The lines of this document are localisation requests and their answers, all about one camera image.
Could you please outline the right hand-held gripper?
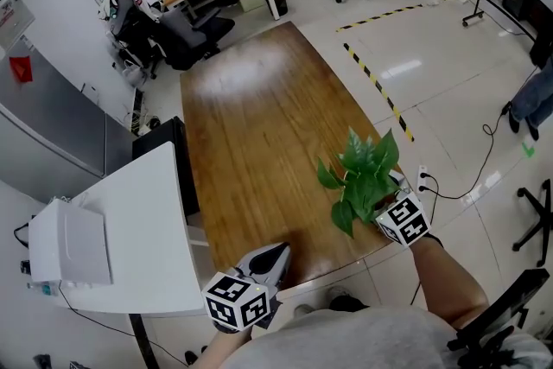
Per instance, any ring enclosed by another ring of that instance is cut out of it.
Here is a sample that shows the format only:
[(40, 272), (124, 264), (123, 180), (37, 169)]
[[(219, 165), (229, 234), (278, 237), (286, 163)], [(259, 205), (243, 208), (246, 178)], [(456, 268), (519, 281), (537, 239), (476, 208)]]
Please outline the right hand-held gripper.
[(392, 170), (389, 177), (398, 189), (377, 204), (375, 224), (388, 239), (409, 247), (429, 233), (429, 221), (405, 176)]

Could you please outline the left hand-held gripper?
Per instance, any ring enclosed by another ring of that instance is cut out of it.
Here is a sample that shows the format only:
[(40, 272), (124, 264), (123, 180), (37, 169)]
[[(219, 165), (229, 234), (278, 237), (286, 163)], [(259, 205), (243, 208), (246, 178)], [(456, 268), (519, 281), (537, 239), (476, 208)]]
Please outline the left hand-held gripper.
[(228, 271), (216, 273), (202, 290), (214, 326), (224, 333), (268, 328), (281, 305), (277, 293), (290, 261), (290, 244), (280, 242), (251, 251)]

